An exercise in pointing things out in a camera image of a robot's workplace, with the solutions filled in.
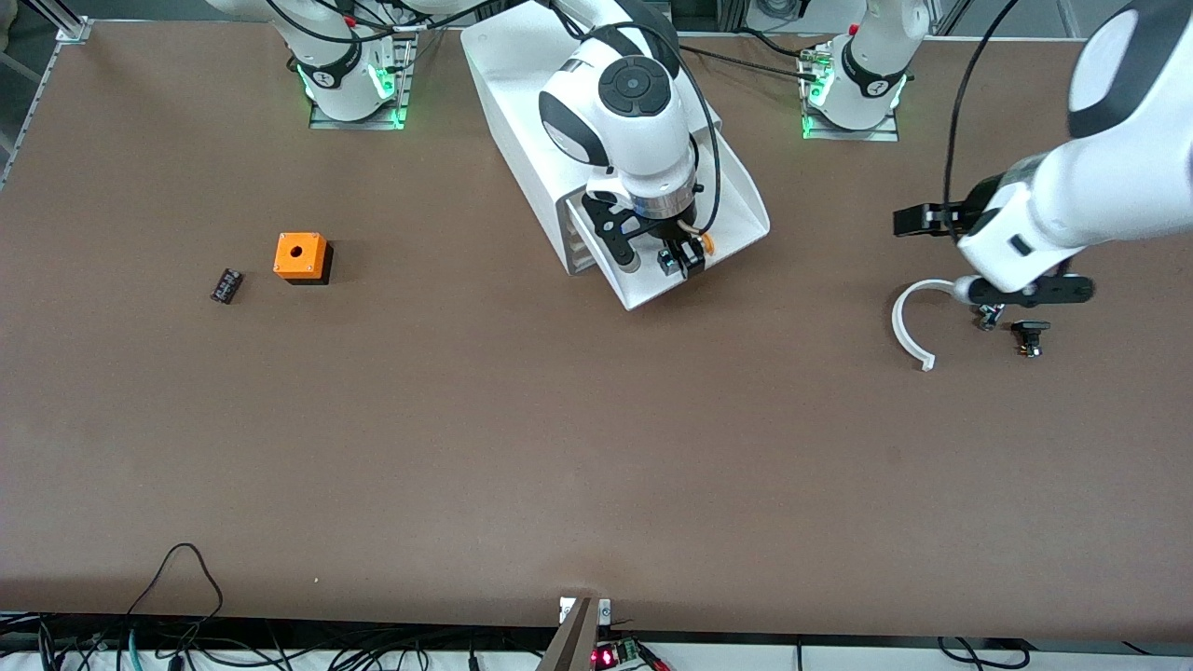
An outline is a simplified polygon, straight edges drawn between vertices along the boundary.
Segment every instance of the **orange box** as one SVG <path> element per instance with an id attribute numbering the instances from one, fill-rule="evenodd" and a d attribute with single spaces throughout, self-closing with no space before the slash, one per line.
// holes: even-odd
<path id="1" fill-rule="evenodd" d="M 319 233 L 283 233 L 273 254 L 273 272 L 291 284 L 327 284 L 334 252 Z"/>

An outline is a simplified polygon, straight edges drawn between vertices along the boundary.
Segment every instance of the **metal bracket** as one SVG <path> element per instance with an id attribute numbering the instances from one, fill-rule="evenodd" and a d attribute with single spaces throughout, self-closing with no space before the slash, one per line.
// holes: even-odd
<path id="1" fill-rule="evenodd" d="M 1000 291 L 989 279 L 975 279 L 966 296 L 978 306 L 1012 304 L 1025 308 L 1084 303 L 1094 297 L 1094 281 L 1080 275 L 1044 275 L 1026 288 L 1014 293 Z"/>
<path id="2" fill-rule="evenodd" d="M 571 612 L 571 608 L 576 604 L 576 597 L 560 597 L 560 624 L 568 618 L 568 614 Z M 601 627 L 608 627 L 613 623 L 613 602 L 610 599 L 598 599 L 596 602 L 596 623 Z"/>
<path id="3" fill-rule="evenodd" d="M 20 131 L 17 134 L 16 141 L 13 141 L 12 152 L 8 152 L 8 160 L 4 164 L 4 171 L 0 172 L 0 190 L 4 190 L 5 184 L 8 183 L 8 176 L 12 173 L 12 166 L 17 161 L 17 153 L 20 152 L 20 146 L 25 142 L 25 135 L 29 133 L 29 127 L 33 123 L 33 112 L 37 111 L 37 107 L 42 101 L 42 94 L 45 93 L 45 86 L 50 82 L 50 73 L 54 72 L 54 66 L 58 62 L 58 54 L 62 53 L 62 42 L 58 42 L 54 45 L 50 60 L 45 63 L 45 72 L 42 73 L 42 80 L 37 85 L 37 91 L 33 93 L 33 101 L 30 103 L 29 111 L 25 112 L 25 121 L 20 124 Z"/>
<path id="4" fill-rule="evenodd" d="M 328 117 L 314 103 L 310 106 L 310 128 L 317 130 L 402 130 L 406 112 L 410 106 L 410 88 L 414 86 L 414 62 L 419 55 L 420 32 L 401 32 L 385 39 L 392 41 L 392 51 L 383 54 L 382 68 L 392 68 L 381 85 L 392 86 L 394 97 L 377 111 L 359 121 L 338 121 Z"/>
<path id="5" fill-rule="evenodd" d="M 61 42 L 62 44 L 84 44 L 84 43 L 86 43 L 87 38 L 91 37 L 91 26 L 95 21 L 91 20 L 87 17 L 79 17 L 79 21 L 80 23 L 79 23 L 78 31 L 75 31 L 75 32 L 67 32 L 64 29 L 58 29 L 58 33 L 57 33 L 57 36 L 55 36 L 55 39 L 58 41 L 58 42 Z"/>
<path id="6" fill-rule="evenodd" d="M 968 233 L 973 227 L 973 222 L 963 217 L 963 203 L 948 203 L 948 217 L 958 235 Z M 948 227 L 945 224 L 945 207 L 938 203 L 921 203 L 896 210 L 894 221 L 896 238 L 907 238 L 908 235 L 941 238 L 948 235 Z"/>
<path id="7" fill-rule="evenodd" d="M 592 597 L 561 598 L 560 612 L 563 622 L 546 646 L 536 671 L 589 671 L 593 651 L 596 650 L 596 633 L 600 617 L 610 612 L 608 599 Z"/>

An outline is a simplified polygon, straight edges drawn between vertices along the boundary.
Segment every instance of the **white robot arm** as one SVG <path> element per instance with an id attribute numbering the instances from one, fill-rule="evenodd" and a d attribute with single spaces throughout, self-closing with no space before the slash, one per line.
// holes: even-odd
<path id="1" fill-rule="evenodd" d="M 1069 88 L 1071 140 L 981 181 L 962 203 L 895 214 L 896 235 L 944 235 L 981 273 L 976 304 L 1083 302 L 1093 283 L 1058 272 L 1089 245 L 1193 230 L 1193 0 L 1133 0 L 1082 50 Z"/>
<path id="2" fill-rule="evenodd" d="M 471 0 L 409 0 L 424 14 L 455 13 Z M 385 50 L 392 39 L 365 27 L 350 27 L 334 0 L 208 0 L 234 17 L 267 21 L 282 33 L 315 104 L 336 121 L 359 121 L 395 96 L 387 86 Z"/>
<path id="3" fill-rule="evenodd" d="M 685 104 L 699 104 L 680 67 L 670 23 L 641 0 L 563 0 L 555 7 L 592 26 L 539 94 L 539 116 L 552 142 L 592 166 L 583 198 L 610 254 L 625 272 L 638 267 L 629 240 L 663 241 L 685 277 L 704 267 L 696 183 L 699 156 Z M 622 24 L 647 26 L 639 30 Z M 630 216 L 639 226 L 624 233 Z"/>
<path id="4" fill-rule="evenodd" d="M 829 66 L 808 103 L 841 128 L 874 128 L 896 105 L 928 23 L 925 0 L 867 0 L 857 31 L 828 43 Z"/>

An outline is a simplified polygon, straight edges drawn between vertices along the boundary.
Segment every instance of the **white curved plastic part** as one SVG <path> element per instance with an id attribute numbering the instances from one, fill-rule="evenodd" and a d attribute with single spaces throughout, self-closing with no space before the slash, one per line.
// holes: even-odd
<path id="1" fill-rule="evenodd" d="M 891 309 L 891 328 L 895 330 L 895 338 L 898 340 L 900 345 L 907 350 L 907 353 L 920 359 L 920 370 L 927 373 L 932 370 L 932 367 L 937 365 L 937 355 L 925 350 L 911 339 L 911 334 L 907 332 L 907 326 L 903 324 L 903 303 L 907 302 L 907 297 L 911 294 L 919 291 L 920 289 L 935 289 L 937 291 L 944 291 L 950 296 L 953 295 L 953 283 L 947 279 L 921 279 L 915 284 L 911 284 L 900 294 L 898 300 L 895 301 L 895 307 Z"/>

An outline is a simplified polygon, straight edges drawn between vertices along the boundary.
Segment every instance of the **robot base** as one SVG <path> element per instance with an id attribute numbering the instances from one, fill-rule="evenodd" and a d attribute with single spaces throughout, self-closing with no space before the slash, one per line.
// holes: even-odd
<path id="1" fill-rule="evenodd" d="M 600 267 L 625 309 L 684 283 L 679 273 L 667 275 L 655 263 L 663 244 L 648 235 L 633 241 L 642 261 L 637 270 L 620 270 L 581 204 L 592 168 L 564 155 L 543 130 L 538 93 L 576 48 L 555 13 L 538 2 L 524 2 L 465 29 L 462 42 L 493 138 L 564 270 L 575 275 L 593 265 Z M 699 103 L 685 99 L 684 109 L 701 156 L 697 181 L 705 189 L 697 195 L 697 210 L 707 213 L 712 208 L 712 137 Z M 713 122 L 719 127 L 715 113 Z M 706 269 L 771 229 L 754 181 L 719 134 L 717 140 L 721 210 L 710 232 L 716 253 L 706 257 Z"/>
<path id="2" fill-rule="evenodd" d="M 830 61 L 829 50 L 832 49 L 832 43 L 817 44 L 811 53 L 820 55 L 821 57 L 812 62 L 805 62 L 803 59 L 796 66 L 797 72 L 811 73 L 820 81 L 809 82 L 799 80 L 799 113 L 803 121 L 804 140 L 855 140 L 855 141 L 871 141 L 871 142 L 898 142 L 898 127 L 895 123 L 895 109 L 892 107 L 883 121 L 866 130 L 851 130 L 847 128 L 841 128 L 835 123 L 828 121 L 822 111 L 809 103 L 809 98 L 820 96 L 820 91 L 816 88 L 822 86 L 822 81 L 826 78 L 827 63 Z"/>
<path id="3" fill-rule="evenodd" d="M 310 128 L 316 130 L 402 130 L 406 128 L 406 112 L 410 106 L 410 87 L 414 85 L 414 61 L 419 54 L 420 32 L 398 32 L 382 41 L 381 68 L 396 67 L 394 74 L 377 74 L 375 84 L 379 91 L 392 92 L 392 96 L 377 107 L 377 111 L 359 121 L 338 121 L 327 116 L 314 101 L 310 105 Z M 299 80 L 311 86 L 299 75 Z"/>

